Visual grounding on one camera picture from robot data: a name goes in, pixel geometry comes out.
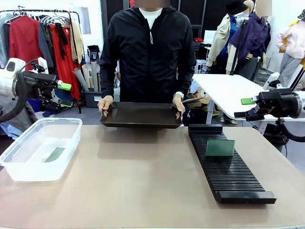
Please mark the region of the person's left hand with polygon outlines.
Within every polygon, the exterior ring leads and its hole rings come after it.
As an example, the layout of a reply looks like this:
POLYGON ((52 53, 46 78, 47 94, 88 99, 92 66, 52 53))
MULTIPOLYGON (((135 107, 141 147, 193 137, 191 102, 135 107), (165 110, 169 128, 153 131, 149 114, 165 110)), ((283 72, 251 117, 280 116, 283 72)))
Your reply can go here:
POLYGON ((185 112, 185 107, 182 102, 182 96, 177 94, 173 97, 173 106, 177 109, 176 119, 181 118, 185 112))

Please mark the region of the person's right hand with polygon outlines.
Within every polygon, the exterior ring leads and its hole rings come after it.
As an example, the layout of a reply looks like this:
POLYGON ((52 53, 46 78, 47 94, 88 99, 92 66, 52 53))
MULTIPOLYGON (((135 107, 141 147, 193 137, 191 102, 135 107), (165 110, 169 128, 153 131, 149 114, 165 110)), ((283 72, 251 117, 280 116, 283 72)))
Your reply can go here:
POLYGON ((98 102, 98 108, 102 116, 107 117, 108 109, 112 103, 113 103, 113 97, 111 95, 105 96, 98 102))

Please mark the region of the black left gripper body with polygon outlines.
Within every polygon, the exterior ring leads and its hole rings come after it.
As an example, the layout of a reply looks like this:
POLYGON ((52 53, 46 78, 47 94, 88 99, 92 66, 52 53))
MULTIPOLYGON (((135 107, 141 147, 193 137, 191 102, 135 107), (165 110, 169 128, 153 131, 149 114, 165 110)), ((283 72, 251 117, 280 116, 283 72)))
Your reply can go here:
POLYGON ((23 73, 23 77, 28 99, 52 99, 54 97, 54 89, 58 86, 55 75, 26 71, 23 73))

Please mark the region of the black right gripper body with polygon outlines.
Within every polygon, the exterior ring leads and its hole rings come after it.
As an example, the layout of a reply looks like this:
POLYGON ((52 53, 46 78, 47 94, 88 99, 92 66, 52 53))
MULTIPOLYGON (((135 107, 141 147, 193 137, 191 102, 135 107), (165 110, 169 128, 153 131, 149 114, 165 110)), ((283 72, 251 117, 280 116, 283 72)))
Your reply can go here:
POLYGON ((258 107, 259 115, 272 115, 276 118, 298 118, 299 95, 288 88, 260 92, 258 107))

